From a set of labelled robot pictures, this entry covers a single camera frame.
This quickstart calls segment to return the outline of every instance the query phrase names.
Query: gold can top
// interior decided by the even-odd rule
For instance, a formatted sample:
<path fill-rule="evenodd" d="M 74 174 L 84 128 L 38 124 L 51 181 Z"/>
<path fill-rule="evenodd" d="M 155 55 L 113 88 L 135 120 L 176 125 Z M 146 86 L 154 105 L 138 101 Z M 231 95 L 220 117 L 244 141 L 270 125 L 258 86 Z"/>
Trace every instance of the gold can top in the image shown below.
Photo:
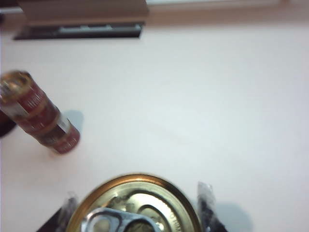
<path fill-rule="evenodd" d="M 33 80 L 28 72 L 12 71 L 1 75 L 1 103 L 17 100 L 31 88 Z"/>
<path fill-rule="evenodd" d="M 162 232 L 201 232 L 198 216 L 188 199 L 171 183 L 155 176 L 131 174 L 116 178 L 95 189 L 70 219 L 67 232 L 80 232 L 84 217 L 92 210 L 107 207 L 151 218 Z M 101 223 L 96 230 L 108 231 Z M 128 232 L 152 232 L 141 222 Z"/>

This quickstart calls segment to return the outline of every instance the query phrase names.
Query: red can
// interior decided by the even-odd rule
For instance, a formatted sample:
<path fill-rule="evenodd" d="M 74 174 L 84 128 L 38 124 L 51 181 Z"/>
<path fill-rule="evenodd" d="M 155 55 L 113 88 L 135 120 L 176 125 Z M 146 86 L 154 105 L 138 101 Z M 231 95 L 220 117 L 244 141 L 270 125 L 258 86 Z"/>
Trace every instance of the red can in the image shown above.
<path fill-rule="evenodd" d="M 31 117 L 45 100 L 45 93 L 27 72 L 9 72 L 1 76 L 1 110 L 10 118 Z"/>
<path fill-rule="evenodd" d="M 70 130 L 70 122 L 61 113 L 58 114 L 54 122 L 45 127 L 39 133 L 30 133 L 40 144 L 53 146 L 58 143 Z"/>
<path fill-rule="evenodd" d="M 57 153 L 69 152 L 80 139 L 78 130 L 48 99 L 27 72 L 1 76 L 1 110 L 25 132 Z"/>
<path fill-rule="evenodd" d="M 30 118 L 16 119 L 15 122 L 27 133 L 36 133 L 47 126 L 59 115 L 58 108 L 46 97 L 38 107 L 38 113 Z"/>
<path fill-rule="evenodd" d="M 71 151 L 78 143 L 80 134 L 78 130 L 70 124 L 69 132 L 59 140 L 51 149 L 59 154 L 64 154 Z"/>

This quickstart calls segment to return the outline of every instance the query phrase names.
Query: pull tab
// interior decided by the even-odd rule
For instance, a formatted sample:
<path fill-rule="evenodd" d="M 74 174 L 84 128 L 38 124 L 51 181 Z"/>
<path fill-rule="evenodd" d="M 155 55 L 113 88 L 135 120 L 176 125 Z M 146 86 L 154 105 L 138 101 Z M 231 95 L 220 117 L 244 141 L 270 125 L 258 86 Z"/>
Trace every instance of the pull tab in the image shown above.
<path fill-rule="evenodd" d="M 149 217 L 110 208 L 97 208 L 87 214 L 82 221 L 81 232 L 94 232 L 95 225 L 102 220 L 108 221 L 108 232 L 125 232 L 130 224 L 137 221 L 146 222 L 153 228 L 154 232 L 161 232 Z"/>

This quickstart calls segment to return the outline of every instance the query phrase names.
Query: can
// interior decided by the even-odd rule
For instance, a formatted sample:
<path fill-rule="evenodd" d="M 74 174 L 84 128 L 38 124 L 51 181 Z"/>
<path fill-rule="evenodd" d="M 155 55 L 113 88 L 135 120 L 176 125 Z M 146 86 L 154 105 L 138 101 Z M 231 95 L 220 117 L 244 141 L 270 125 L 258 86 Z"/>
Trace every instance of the can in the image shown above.
<path fill-rule="evenodd" d="M 70 121 L 60 112 L 54 121 L 43 130 L 38 133 L 29 133 L 40 144 L 44 146 L 54 146 L 58 143 L 65 135 L 68 134 L 71 128 Z"/>
<path fill-rule="evenodd" d="M 59 109 L 47 98 L 37 107 L 32 117 L 16 118 L 15 122 L 26 132 L 36 133 L 51 125 L 60 114 Z"/>
<path fill-rule="evenodd" d="M 28 72 L 13 71 L 1 76 L 1 110 L 13 120 L 31 117 L 46 98 Z"/>
<path fill-rule="evenodd" d="M 51 149 L 59 154 L 71 151 L 78 143 L 80 134 L 78 130 L 70 123 L 68 133 L 60 139 Z"/>
<path fill-rule="evenodd" d="M 162 232 L 202 232 L 201 223 L 188 199 L 171 183 L 147 174 L 131 174 L 113 179 L 91 192 L 72 215 L 67 232 L 79 232 L 92 210 L 107 207 L 151 218 Z M 108 224 L 98 231 L 108 231 Z M 151 232 L 141 222 L 128 232 Z"/>

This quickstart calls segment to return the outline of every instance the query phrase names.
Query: white table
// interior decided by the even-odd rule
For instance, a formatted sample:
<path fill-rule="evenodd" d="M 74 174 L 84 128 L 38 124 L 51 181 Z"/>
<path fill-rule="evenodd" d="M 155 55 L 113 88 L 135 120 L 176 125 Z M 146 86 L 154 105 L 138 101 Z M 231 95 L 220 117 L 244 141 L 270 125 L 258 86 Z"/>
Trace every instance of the white table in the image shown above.
<path fill-rule="evenodd" d="M 140 40 L 15 42 L 8 16 L 1 72 L 30 72 L 82 137 L 64 156 L 20 128 L 1 140 L 1 231 L 132 172 L 192 200 L 212 183 L 230 232 L 309 231 L 308 10 L 153 13 Z"/>

